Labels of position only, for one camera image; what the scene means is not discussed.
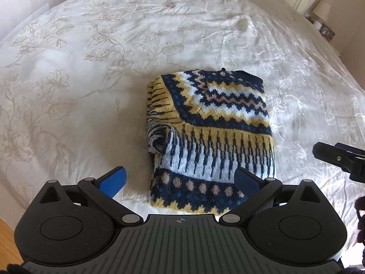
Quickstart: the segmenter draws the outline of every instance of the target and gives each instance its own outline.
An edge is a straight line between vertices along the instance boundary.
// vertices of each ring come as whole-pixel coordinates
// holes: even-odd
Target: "dark fabric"
[[[349,267],[349,268],[342,270],[338,274],[365,274],[365,271],[362,271],[359,268]]]
[[[357,223],[357,229],[359,230],[357,242],[365,245],[365,214],[360,214],[360,211],[365,211],[365,197],[360,197],[355,201],[355,209],[357,218],[359,219],[359,222]],[[362,264],[365,265],[365,249],[362,251]]]

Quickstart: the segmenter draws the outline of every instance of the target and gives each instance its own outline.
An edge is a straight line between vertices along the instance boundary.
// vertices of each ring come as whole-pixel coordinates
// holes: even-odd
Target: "zigzag pattern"
[[[235,195],[208,195],[207,190],[202,193],[191,187],[200,182],[220,191],[234,190],[238,166],[260,178],[274,176],[273,143],[260,78],[224,70],[158,76],[149,84],[147,108],[149,151],[155,155],[153,205],[220,214],[238,205],[244,195],[238,197],[237,189]],[[177,178],[175,183],[189,182],[189,186],[158,180],[161,170]]]

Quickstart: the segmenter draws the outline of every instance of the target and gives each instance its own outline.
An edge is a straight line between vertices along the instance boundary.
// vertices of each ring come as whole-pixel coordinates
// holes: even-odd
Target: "bed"
[[[224,67],[263,79],[278,178],[313,179],[351,249],[365,186],[311,149],[365,148],[365,92],[298,12],[308,0],[293,1],[67,0],[32,21],[0,48],[0,216],[14,227],[45,181],[75,184],[119,165],[128,181],[117,201],[143,217],[172,213],[148,201],[147,83]]]

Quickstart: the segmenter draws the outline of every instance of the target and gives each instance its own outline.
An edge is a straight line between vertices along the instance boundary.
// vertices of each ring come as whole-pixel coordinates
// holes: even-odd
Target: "black clamp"
[[[219,223],[242,228],[262,253],[278,261],[316,264],[340,257],[346,228],[312,180],[283,185],[243,168],[236,170],[234,180],[248,199],[220,217]]]
[[[365,151],[346,144],[336,143],[335,146],[318,142],[313,146],[315,158],[340,167],[350,173],[352,181],[365,183]]]
[[[46,182],[15,230],[22,258],[63,265],[87,260],[105,249],[119,229],[142,224],[142,217],[100,190],[112,176],[120,177],[122,169],[116,167],[99,179],[85,178],[77,185]]]

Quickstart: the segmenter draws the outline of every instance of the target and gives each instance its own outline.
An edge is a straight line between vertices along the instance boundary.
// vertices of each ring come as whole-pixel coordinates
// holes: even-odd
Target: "fair isle pattern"
[[[245,200],[234,171],[274,177],[262,80],[244,71],[158,76],[147,99],[152,205],[222,214]]]

